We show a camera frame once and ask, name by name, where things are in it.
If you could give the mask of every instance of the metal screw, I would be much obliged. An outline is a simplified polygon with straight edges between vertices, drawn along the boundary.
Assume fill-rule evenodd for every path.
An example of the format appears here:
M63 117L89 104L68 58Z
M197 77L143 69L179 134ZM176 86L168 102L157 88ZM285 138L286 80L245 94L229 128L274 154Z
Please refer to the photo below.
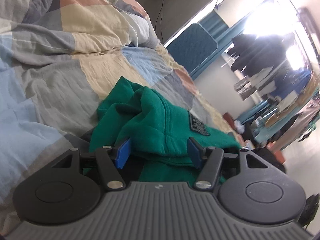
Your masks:
M112 180L108 182L107 186L112 189L119 189L123 187L123 183L119 180Z
M196 187L200 189L207 189L211 186L212 186L211 183L206 180L199 180L196 182Z
M241 147L241 150L240 151L242 151L242 152L247 152L247 151L249 151L249 148L248 147Z

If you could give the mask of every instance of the clothing label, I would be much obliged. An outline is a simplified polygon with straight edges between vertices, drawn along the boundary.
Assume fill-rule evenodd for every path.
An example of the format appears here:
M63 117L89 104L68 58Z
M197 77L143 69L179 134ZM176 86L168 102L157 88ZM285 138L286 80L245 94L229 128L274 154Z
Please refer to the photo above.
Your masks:
M196 118L193 114L189 112L190 116L190 128L193 131L196 131L202 135L210 136L210 133L208 133L207 129L205 128L204 124Z

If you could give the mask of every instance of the black cable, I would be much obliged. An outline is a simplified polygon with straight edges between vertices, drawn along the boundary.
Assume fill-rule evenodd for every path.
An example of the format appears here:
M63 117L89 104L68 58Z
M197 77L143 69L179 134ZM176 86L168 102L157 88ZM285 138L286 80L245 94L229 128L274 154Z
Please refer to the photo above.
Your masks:
M161 13L160 33L161 33L162 43L163 43L163 37L162 37L162 8L163 8L163 3L164 3L164 0L162 0L161 9L160 9L160 11L159 11L159 14L158 14L158 17L157 17L157 20L156 20L156 24L155 24L155 30L156 30L156 34L157 34L157 22L158 22L160 13Z
M162 44L163 44L163 36L162 36L162 7L161 7L161 20L160 20L160 33L161 33L161 38L162 38Z

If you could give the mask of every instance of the blue cushion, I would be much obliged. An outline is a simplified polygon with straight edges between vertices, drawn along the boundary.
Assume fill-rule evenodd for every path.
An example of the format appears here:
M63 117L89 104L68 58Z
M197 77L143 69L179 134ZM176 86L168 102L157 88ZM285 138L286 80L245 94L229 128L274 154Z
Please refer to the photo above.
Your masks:
M193 23L167 46L167 50L176 62L191 73L217 47L215 39L199 23Z

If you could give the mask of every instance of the gray plastic device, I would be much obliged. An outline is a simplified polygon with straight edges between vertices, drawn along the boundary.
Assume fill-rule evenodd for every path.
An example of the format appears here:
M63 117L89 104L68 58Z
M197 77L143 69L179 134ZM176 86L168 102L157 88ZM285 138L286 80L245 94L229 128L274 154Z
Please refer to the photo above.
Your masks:
M296 223L304 208L304 191L287 175L247 149L239 155L225 154L215 147L202 148L193 138L187 149L195 167L201 169L193 188L186 182L135 181L125 187L116 169L109 166L99 170L104 173L105 192L96 198L95 187L86 178L83 183L91 190L84 190L81 200L72 184L84 177L79 173L81 155L70 149L17 187L13 202L24 221L5 239L312 239ZM111 150L105 147L95 152L104 167L112 163L105 154ZM65 168L61 160L69 156L71 165ZM229 159L237 159L240 172L217 186L221 166ZM74 196L64 198L63 194L70 194L65 184L73 187Z

